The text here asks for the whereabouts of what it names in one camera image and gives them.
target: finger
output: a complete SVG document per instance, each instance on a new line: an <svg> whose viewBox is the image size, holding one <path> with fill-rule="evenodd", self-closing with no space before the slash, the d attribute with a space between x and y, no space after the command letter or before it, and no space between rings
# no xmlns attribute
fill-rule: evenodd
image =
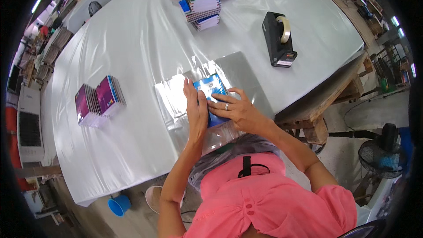
<svg viewBox="0 0 423 238"><path fill-rule="evenodd" d="M242 100L249 100L244 90L242 89L239 89L237 87L231 87L230 89L228 89L228 91L237 93L241 97Z"/></svg>
<svg viewBox="0 0 423 238"><path fill-rule="evenodd" d="M216 108L209 107L209 111L219 117L228 118L228 119L231 119L232 117L231 112L224 109L216 109Z"/></svg>
<svg viewBox="0 0 423 238"><path fill-rule="evenodd" d="M225 102L209 102L209 107L215 108L215 109L224 109L226 110L226 103ZM228 110L234 110L235 105L234 104L228 104Z"/></svg>
<svg viewBox="0 0 423 238"><path fill-rule="evenodd" d="M184 95L188 98L188 79L185 78L184 80Z"/></svg>
<svg viewBox="0 0 423 238"><path fill-rule="evenodd" d="M189 95L191 96L191 98L193 100L195 100L195 102L197 102L198 93L197 93L197 89L195 89L193 83L194 82L192 80L188 81L188 91L189 91Z"/></svg>
<svg viewBox="0 0 423 238"><path fill-rule="evenodd" d="M230 96L226 96L226 95L222 95L222 94L212 94L211 96L213 98L218 99L218 100L222 100L222 101L229 102L229 103L232 103L232 104L235 104L239 101L236 98L232 98Z"/></svg>
<svg viewBox="0 0 423 238"><path fill-rule="evenodd" d="M200 116L207 117L207 99L202 90L198 91L198 106L200 107L198 110Z"/></svg>

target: cable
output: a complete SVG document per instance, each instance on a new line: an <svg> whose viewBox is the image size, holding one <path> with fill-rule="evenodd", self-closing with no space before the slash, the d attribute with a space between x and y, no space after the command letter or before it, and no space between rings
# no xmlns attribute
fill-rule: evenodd
<svg viewBox="0 0 423 238"><path fill-rule="evenodd" d="M182 216L183 214L185 214L185 213L188 213L188 212L197 212L197 210L188 210L188 211L185 211L185 212L181 212L181 216ZM182 220L182 222L185 222L185 223L192 223L192 221L184 221L184 220Z"/></svg>
<svg viewBox="0 0 423 238"><path fill-rule="evenodd" d="M369 99L366 99L366 100L364 100L364 101L362 101L362 102L358 103L358 104L357 104L357 105L355 105L354 107L352 107L352 108L350 108L349 110L347 110L347 111L346 111L346 113L344 114L344 116L343 116L343 120L344 120L345 125L346 125L348 128L352 129L352 131L355 131L355 129L351 128L350 126L348 126L348 124L346 124L346 121L345 121L345 116L346 116L346 114L347 114L348 112L350 112L350 110L352 110L353 108L357 107L358 105L361 105L361 104L363 104L363 103L365 103L365 102L367 102L367 101L370 103L370 102L371 102L371 101L373 101L373 100L378 100L378 99L382 99L382 98L387 98L387 97L389 97L389 96L392 96L392 95L394 95L394 94L398 94L398 93L404 92L404 91L406 91L406 90L408 90L408 88L404 88L404 89L401 89L401 90L399 90L399 91L397 91L397 92L393 92L393 93L390 93L390 94L388 94L388 95L384 95L383 97L373 99L374 97L377 97L377 96L378 96L378 95L376 95L376 96L373 96L373 97L371 97L371 98L369 98Z"/></svg>

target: blue bucket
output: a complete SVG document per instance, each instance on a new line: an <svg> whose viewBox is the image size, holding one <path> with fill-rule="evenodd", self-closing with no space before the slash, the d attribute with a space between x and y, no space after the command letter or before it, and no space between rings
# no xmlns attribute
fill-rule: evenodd
<svg viewBox="0 0 423 238"><path fill-rule="evenodd" d="M111 198L107 203L110 210L119 217L123 217L125 211L131 207L130 199L125 195L119 195L116 198Z"/></svg>

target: tape dispenser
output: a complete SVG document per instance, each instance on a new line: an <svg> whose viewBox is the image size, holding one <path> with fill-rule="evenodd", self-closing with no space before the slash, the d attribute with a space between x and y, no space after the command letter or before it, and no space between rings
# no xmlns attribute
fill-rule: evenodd
<svg viewBox="0 0 423 238"><path fill-rule="evenodd" d="M268 12L262 28L272 66L291 67L297 52L292 50L289 20L283 14Z"/></svg>

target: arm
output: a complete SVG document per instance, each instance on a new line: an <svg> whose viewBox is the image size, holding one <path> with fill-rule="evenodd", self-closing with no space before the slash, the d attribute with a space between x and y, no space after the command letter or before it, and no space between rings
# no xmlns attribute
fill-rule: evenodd
<svg viewBox="0 0 423 238"><path fill-rule="evenodd" d="M184 94L187 97L189 137L161 190L157 224L159 238L182 236L187 231L182 222L179 204L187 186L189 173L201 157L209 120L206 96L202 91L197 93L193 83L189 83L187 79L184 82Z"/></svg>
<svg viewBox="0 0 423 238"><path fill-rule="evenodd" d="M273 120L261 114L251 104L243 90L235 87L228 90L239 94L241 100L221 94L213 94L214 98L228 102L229 105L226 111L226 103L209 101L211 113L230 118L234 121L236 129L262 136L275 144L293 162L295 167L309 178L313 192L324 185L338 184L310 148L280 129Z"/></svg>

